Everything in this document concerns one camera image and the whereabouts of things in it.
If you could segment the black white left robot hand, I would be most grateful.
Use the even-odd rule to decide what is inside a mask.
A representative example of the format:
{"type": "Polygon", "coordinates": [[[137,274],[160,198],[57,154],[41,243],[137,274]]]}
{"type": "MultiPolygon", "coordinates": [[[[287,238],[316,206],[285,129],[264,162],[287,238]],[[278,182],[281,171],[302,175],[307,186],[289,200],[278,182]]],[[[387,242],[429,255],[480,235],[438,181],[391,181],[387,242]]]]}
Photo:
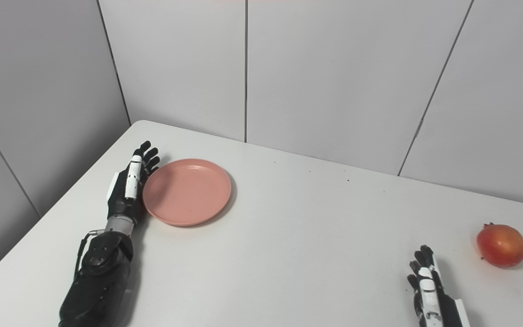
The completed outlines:
{"type": "Polygon", "coordinates": [[[151,141],[135,149],[125,169],[114,174],[107,198],[108,218],[127,217],[135,225],[145,219],[143,189],[159,162],[158,148],[152,146],[151,141]]]}

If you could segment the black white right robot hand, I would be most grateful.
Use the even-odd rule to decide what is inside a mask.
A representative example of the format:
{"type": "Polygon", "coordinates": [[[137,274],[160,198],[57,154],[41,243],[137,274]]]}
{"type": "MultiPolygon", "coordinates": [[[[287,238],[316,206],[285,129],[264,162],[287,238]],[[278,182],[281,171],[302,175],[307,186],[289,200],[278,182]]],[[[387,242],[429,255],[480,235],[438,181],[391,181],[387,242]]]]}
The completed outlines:
{"type": "Polygon", "coordinates": [[[420,327],[469,327],[469,318],[461,299],[445,292],[433,250],[426,244],[414,252],[409,263],[412,274],[407,281],[414,291],[413,304],[420,327]]]}

